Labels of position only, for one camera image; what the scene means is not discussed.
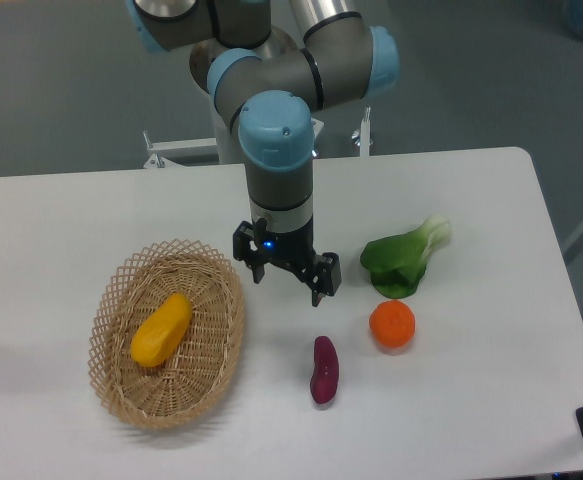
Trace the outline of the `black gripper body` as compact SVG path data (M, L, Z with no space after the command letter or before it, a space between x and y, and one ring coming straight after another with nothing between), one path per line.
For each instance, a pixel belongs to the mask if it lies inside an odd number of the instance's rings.
M267 263L294 274L298 280L300 270L306 267L314 254L313 218L301 228L287 232L275 233L267 229L264 240Z

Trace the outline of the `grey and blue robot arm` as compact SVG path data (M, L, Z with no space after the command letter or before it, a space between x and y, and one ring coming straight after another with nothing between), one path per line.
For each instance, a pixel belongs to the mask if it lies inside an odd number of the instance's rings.
M313 247L312 116L391 89L394 37L367 25L351 1L296 1L302 47L265 58L274 34L267 1L131 1L127 9L150 50L220 46L204 82L245 167L251 211L234 232L234 258L255 281L273 265L305 284L314 303L333 296L339 258Z

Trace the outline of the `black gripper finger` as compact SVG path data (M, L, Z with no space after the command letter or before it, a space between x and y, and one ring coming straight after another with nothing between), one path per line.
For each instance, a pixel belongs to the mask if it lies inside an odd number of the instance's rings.
M300 270L300 281L311 290L311 303L318 307L325 297L333 297L341 285L339 256L334 252L314 254Z
M258 220L255 224L242 221L232 235L233 258L250 269L255 284L259 284L265 275L265 237L265 220Z

